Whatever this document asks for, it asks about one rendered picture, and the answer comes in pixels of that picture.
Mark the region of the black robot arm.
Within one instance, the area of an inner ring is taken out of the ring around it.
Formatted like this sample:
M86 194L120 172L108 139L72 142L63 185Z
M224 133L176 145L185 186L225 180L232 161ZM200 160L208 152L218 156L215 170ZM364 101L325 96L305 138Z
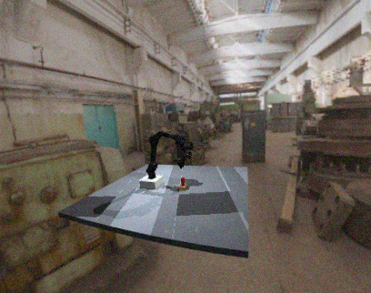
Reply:
M164 131L158 131L156 134L153 136L149 137L149 142L151 145L151 154L150 154L150 162L148 164L146 173L148 179L154 179L156 178L155 176L155 170L157 169L157 163L155 161L155 156L156 156L156 146L158 144L159 138L161 136L172 138L175 140L175 145L177 146L177 150L192 150L193 149L193 143L192 141L186 141L185 137L183 134L172 134L172 133L167 133ZM188 153L184 151L183 157L186 157L190 159L192 156L191 152L189 151Z

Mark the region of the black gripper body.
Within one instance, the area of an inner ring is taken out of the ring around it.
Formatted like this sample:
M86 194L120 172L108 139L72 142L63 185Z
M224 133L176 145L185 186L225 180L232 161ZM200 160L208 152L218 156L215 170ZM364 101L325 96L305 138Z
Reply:
M181 163L183 161L183 159L185 159L185 157L183 157L184 151L185 150L177 150L176 151L177 157L174 159L174 162Z

